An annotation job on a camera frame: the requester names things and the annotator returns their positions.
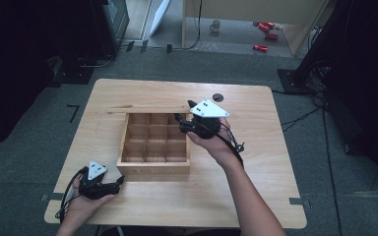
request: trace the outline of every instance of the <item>hand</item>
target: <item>hand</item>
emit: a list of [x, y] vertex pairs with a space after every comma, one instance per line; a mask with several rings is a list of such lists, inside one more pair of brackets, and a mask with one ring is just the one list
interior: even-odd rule
[[[228, 135], [229, 124], [225, 118], [220, 118], [221, 127], [219, 134], [231, 142]], [[233, 160], [239, 163], [232, 150], [217, 136], [213, 136], [211, 139], [202, 139], [193, 132], [188, 132], [187, 136], [197, 146], [205, 148], [208, 153], [213, 157], [221, 167], [226, 167], [229, 164], [233, 164]]]
[[72, 201], [69, 203], [66, 215], [64, 216], [63, 223], [57, 235], [75, 235], [76, 231], [78, 231], [100, 207], [107, 204], [115, 197], [114, 195], [107, 195], [98, 200], [89, 200], [84, 196], [79, 196], [78, 186], [80, 185], [81, 177], [82, 175], [78, 175], [73, 182], [73, 187], [75, 188], [73, 198], [77, 198], [72, 198]]

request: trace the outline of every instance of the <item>hand-mounted device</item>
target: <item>hand-mounted device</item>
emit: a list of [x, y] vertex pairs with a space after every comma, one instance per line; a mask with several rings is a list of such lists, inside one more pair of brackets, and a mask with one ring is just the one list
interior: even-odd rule
[[[102, 184], [102, 179], [105, 175], [107, 168], [103, 165], [96, 163], [91, 160], [89, 167], [85, 166], [79, 170], [75, 176], [73, 176], [69, 185], [67, 186], [66, 192], [64, 193], [63, 199], [61, 201], [60, 210], [56, 213], [56, 218], [60, 219], [60, 223], [63, 222], [64, 214], [66, 213], [67, 205], [70, 201], [74, 200], [79, 196], [84, 196], [90, 200], [100, 199], [106, 195], [118, 194], [121, 189], [121, 185], [124, 183], [125, 176], [121, 176], [116, 180], [115, 183]], [[71, 189], [73, 182], [78, 175], [82, 174], [79, 187], [79, 196], [72, 198], [74, 189]]]
[[[241, 165], [243, 165], [243, 160], [240, 156], [240, 152], [244, 151], [244, 143], [239, 145], [231, 133], [231, 131], [221, 123], [221, 117], [228, 117], [229, 113], [211, 102], [208, 99], [204, 99], [202, 102], [196, 103], [193, 100], [188, 100], [190, 111], [193, 114], [192, 120], [185, 120], [182, 115], [174, 114], [174, 118], [179, 122], [179, 129], [182, 133], [193, 132], [197, 134], [202, 139], [211, 139], [217, 136], [232, 150], [234, 155], [238, 158]], [[231, 142], [222, 137], [219, 131], [224, 126], [226, 129]]]

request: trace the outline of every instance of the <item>wrist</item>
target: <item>wrist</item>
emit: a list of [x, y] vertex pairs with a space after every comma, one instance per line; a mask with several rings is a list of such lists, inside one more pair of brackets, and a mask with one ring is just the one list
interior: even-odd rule
[[60, 225], [59, 230], [57, 231], [56, 236], [73, 236], [76, 235], [76, 232], [79, 230], [77, 227], [73, 227], [66, 222], [63, 222]]
[[220, 165], [220, 167], [222, 167], [223, 170], [238, 166], [242, 168], [242, 165], [238, 158], [230, 151], [211, 153], [211, 156], [217, 161], [217, 163]]

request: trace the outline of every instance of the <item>white device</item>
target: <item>white device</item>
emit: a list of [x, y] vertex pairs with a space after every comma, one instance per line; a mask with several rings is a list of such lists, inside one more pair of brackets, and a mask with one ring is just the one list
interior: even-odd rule
[[105, 166], [96, 163], [94, 160], [91, 160], [89, 163], [88, 180], [93, 180], [97, 176], [105, 173], [107, 170], [108, 169]]
[[170, 6], [171, 0], [163, 0], [158, 7], [155, 19], [153, 20], [152, 28], [150, 29], [150, 36], [153, 36], [155, 34], [156, 30], [158, 29], [158, 26], [160, 25], [162, 19], [164, 18], [165, 13], [167, 12], [168, 7]]
[[203, 101], [199, 102], [196, 106], [190, 109], [195, 115], [206, 118], [219, 118], [228, 117], [229, 113], [224, 109], [220, 108], [218, 105], [205, 98]]

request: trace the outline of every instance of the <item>black tape mark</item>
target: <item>black tape mark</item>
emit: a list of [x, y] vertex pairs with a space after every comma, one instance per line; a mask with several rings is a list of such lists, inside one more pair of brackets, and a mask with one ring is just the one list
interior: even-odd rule
[[78, 110], [79, 110], [80, 105], [69, 105], [69, 104], [67, 104], [67, 107], [75, 107], [75, 108], [76, 108], [76, 109], [75, 109], [75, 112], [73, 112], [72, 118], [71, 118], [70, 121], [69, 121], [69, 123], [72, 123], [73, 120], [74, 120], [75, 117], [76, 117], [76, 114], [78, 113]]
[[305, 208], [312, 208], [312, 205], [309, 201], [303, 201], [300, 198], [289, 198], [289, 203], [291, 205], [303, 205]]
[[146, 52], [147, 44], [149, 44], [149, 40], [148, 39], [146, 39], [146, 40], [143, 41], [143, 45], [141, 46], [140, 53]]
[[127, 46], [127, 52], [133, 50], [134, 42], [135, 42], [135, 41], [131, 41], [130, 43], [128, 43], [128, 46]]
[[64, 194], [60, 194], [60, 193], [43, 194], [41, 196], [41, 200], [44, 202], [48, 202], [50, 200], [61, 201], [63, 199], [63, 196]]
[[172, 45], [171, 45], [171, 44], [168, 44], [165, 53], [166, 53], [166, 54], [169, 54], [169, 53], [171, 52], [171, 50], [172, 50]]

